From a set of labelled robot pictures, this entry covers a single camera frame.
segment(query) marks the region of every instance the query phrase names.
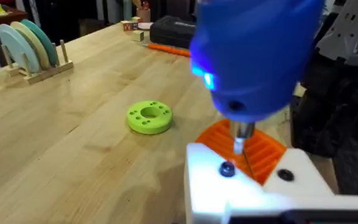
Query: teal disc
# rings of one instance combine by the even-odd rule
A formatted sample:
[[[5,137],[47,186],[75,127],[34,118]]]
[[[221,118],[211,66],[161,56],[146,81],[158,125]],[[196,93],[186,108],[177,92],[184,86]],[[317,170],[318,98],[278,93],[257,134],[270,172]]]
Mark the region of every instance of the teal disc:
[[[172,123],[172,110],[157,101],[143,101],[127,110],[130,128],[142,134],[159,134],[169,129]]]

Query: orange ribbed plate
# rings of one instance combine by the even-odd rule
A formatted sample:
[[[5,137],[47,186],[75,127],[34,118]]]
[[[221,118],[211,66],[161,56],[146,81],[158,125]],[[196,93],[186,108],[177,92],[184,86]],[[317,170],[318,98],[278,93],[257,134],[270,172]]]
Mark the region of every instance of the orange ribbed plate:
[[[265,183],[285,152],[282,144],[256,129],[253,137],[248,139],[244,146],[244,155],[247,159],[244,155],[236,155],[233,151],[234,140],[230,135],[228,119],[213,124],[198,136],[196,142],[203,143],[226,160],[233,162],[238,169],[261,185]]]

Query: blue led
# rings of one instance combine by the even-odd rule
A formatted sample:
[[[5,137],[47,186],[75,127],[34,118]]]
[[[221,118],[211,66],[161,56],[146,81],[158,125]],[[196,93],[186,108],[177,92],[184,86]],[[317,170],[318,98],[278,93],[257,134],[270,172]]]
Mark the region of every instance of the blue led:
[[[203,76],[204,75],[204,71],[202,71],[202,69],[200,69],[197,66],[192,66],[191,68],[191,72],[193,72],[193,74],[195,74],[196,76]]]
[[[210,90],[215,89],[215,85],[213,82],[213,76],[210,73],[205,73],[204,74],[204,81],[205,81],[205,85],[207,88],[209,88]]]

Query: wooden disc holder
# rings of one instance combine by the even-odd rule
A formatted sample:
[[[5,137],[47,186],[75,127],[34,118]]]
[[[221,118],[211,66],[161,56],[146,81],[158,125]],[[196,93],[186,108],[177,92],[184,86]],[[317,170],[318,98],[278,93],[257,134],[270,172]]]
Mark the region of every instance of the wooden disc holder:
[[[8,54],[8,49],[5,45],[2,45],[2,51],[4,52],[4,56],[5,56],[5,60],[6,63],[8,64],[8,69],[7,72],[9,74],[10,77],[16,76],[16,75],[23,75],[23,79],[28,83],[28,84],[34,84],[37,82],[41,82],[42,80],[45,80],[49,77],[52,77],[56,74],[59,74],[61,72],[64,72],[65,70],[71,69],[74,67],[74,64],[71,60],[68,59],[67,56],[67,51],[66,51],[66,47],[65,47],[65,43],[63,40],[60,40],[60,47],[62,48],[62,53],[63,53],[63,57],[65,59],[65,63],[64,64],[60,64],[59,61],[59,57],[57,55],[57,50],[56,50],[56,44],[53,43],[53,46],[55,47],[55,54],[57,57],[57,64],[54,67],[50,67],[46,70],[41,70],[39,72],[31,72],[30,68],[29,68],[29,61],[27,59],[27,57],[25,56],[25,53],[21,53],[21,57],[24,63],[24,68],[20,67],[20,66],[14,66],[12,63],[12,60]]]

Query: black case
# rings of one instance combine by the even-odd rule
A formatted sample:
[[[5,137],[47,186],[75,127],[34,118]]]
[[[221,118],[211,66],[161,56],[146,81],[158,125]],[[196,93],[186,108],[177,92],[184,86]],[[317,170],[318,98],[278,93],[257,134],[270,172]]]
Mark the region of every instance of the black case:
[[[150,28],[150,40],[156,44],[172,45],[188,49],[196,31],[195,22],[165,16]]]

